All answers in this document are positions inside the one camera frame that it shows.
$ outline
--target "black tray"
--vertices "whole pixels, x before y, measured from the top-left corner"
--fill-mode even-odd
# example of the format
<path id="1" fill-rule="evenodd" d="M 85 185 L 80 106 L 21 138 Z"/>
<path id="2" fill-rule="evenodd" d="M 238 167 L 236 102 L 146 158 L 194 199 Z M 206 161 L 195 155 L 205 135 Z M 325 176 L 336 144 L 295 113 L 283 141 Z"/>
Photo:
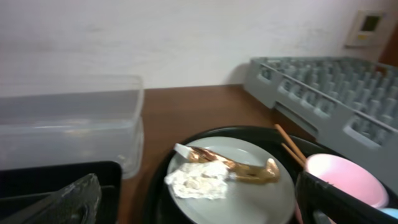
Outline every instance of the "black tray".
<path id="1" fill-rule="evenodd" d="M 0 171 L 0 220 L 90 173 L 97 175 L 102 191 L 96 223 L 116 223 L 121 185 L 121 168 L 116 162 Z"/>
<path id="2" fill-rule="evenodd" d="M 181 142 L 181 144 L 188 144 L 197 139 L 214 136 L 242 139 L 265 149 L 284 165 L 294 183 L 296 183 L 298 174 L 302 171 L 302 168 L 297 164 L 297 162 L 280 145 L 280 143 L 284 140 L 275 129 L 254 126 L 231 126 L 225 128 L 216 128 L 196 134 L 184 140 Z M 317 143 L 309 142 L 295 136 L 290 137 L 307 157 L 318 153 L 327 153 L 342 157 L 342 155 L 325 146 L 321 146 Z M 152 178 L 152 182 L 150 183 L 149 191 L 144 204 L 144 213 L 142 217 L 143 223 L 145 224 L 192 223 L 192 221 L 190 221 L 189 218 L 187 218 L 176 206 L 169 194 L 167 186 L 164 184 L 164 177 L 167 174 L 167 167 L 174 154 L 175 152 L 171 150 L 171 152 L 158 167 L 154 177 Z M 385 188 L 390 196 L 388 207 L 398 208 L 398 197 L 386 186 Z M 289 223 L 298 222 L 294 217 L 292 217 Z"/>

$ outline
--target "white plate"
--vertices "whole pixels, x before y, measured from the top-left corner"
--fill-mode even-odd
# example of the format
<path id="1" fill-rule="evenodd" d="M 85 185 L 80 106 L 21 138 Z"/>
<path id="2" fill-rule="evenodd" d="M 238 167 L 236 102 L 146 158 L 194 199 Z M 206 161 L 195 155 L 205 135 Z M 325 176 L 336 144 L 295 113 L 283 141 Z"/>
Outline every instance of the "white plate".
<path id="1" fill-rule="evenodd" d="M 203 138 L 188 144 L 215 151 L 223 156 L 250 165 L 264 166 L 273 158 L 280 170 L 280 180 L 275 184 L 245 184 L 228 181 L 226 199 L 208 200 L 177 198 L 169 192 L 174 202 L 186 216 L 197 224 L 285 224 L 294 212 L 293 181 L 282 164 L 267 151 L 249 142 L 226 137 Z M 180 154 L 174 155 L 167 173 L 188 162 Z"/>

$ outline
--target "gray dish rack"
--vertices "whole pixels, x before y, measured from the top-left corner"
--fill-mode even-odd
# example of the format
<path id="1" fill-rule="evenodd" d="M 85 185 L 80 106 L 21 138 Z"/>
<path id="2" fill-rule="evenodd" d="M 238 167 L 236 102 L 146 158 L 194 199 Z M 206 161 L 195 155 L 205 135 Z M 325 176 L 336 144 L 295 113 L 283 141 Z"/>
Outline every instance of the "gray dish rack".
<path id="1" fill-rule="evenodd" d="M 261 57 L 244 88 L 398 193 L 398 68 L 348 57 Z"/>

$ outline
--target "digital display screen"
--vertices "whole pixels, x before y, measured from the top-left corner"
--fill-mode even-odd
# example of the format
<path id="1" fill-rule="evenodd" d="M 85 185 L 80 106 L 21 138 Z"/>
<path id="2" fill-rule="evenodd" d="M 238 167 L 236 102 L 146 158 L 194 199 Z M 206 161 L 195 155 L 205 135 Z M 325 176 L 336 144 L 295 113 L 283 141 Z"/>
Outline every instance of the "digital display screen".
<path id="1" fill-rule="evenodd" d="M 362 25 L 361 31 L 373 32 L 379 24 L 379 16 L 366 16 L 365 22 Z"/>

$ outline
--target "yellow button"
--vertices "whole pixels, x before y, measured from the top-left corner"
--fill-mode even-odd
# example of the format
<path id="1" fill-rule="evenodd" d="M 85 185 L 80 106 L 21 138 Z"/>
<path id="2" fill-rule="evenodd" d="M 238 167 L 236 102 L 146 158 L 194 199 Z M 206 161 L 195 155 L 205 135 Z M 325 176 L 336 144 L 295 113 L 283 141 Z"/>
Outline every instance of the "yellow button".
<path id="1" fill-rule="evenodd" d="M 359 34 L 359 35 L 358 35 L 358 39 L 359 39 L 359 40 L 366 40 L 367 38 L 368 38 L 367 35 L 364 35 L 364 34 Z"/>

